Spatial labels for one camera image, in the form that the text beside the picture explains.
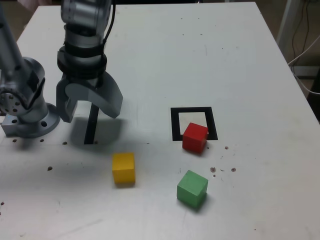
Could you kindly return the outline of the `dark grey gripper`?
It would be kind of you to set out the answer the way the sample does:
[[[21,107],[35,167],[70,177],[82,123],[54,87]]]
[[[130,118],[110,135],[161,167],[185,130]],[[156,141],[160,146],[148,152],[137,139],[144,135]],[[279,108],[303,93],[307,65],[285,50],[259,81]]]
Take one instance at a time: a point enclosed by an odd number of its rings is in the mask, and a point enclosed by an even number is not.
[[[64,122],[72,122],[77,101],[91,102],[115,119],[121,112],[123,95],[116,81],[105,71],[89,77],[63,73],[56,86],[56,110]]]

